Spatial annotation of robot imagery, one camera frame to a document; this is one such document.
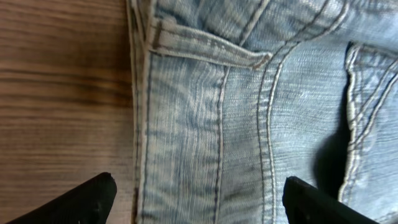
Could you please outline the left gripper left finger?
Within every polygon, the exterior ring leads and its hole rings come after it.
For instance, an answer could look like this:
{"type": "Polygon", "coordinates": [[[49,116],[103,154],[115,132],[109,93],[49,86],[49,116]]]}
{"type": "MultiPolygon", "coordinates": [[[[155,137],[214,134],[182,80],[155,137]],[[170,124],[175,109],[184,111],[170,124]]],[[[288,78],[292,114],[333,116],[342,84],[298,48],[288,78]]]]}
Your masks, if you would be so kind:
{"type": "Polygon", "coordinates": [[[105,224],[117,185],[103,172],[7,224],[105,224]]]}

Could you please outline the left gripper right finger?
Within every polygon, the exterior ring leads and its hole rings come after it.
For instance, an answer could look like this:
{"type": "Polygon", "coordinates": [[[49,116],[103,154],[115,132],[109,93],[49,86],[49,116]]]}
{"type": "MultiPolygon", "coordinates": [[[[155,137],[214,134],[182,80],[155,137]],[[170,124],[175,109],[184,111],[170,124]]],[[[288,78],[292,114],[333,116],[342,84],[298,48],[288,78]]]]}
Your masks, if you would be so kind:
{"type": "Polygon", "coordinates": [[[377,224],[295,176],[286,178],[282,203],[289,224],[377,224]]]}

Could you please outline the light blue denim shorts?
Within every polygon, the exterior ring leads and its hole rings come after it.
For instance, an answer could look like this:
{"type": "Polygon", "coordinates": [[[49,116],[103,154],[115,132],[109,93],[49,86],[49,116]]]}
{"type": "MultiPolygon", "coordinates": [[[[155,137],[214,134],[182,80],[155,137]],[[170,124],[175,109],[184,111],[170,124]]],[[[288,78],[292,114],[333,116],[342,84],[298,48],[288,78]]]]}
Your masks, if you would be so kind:
{"type": "Polygon", "coordinates": [[[296,176],[397,222],[397,2],[128,1],[134,223],[287,223],[296,176]]]}

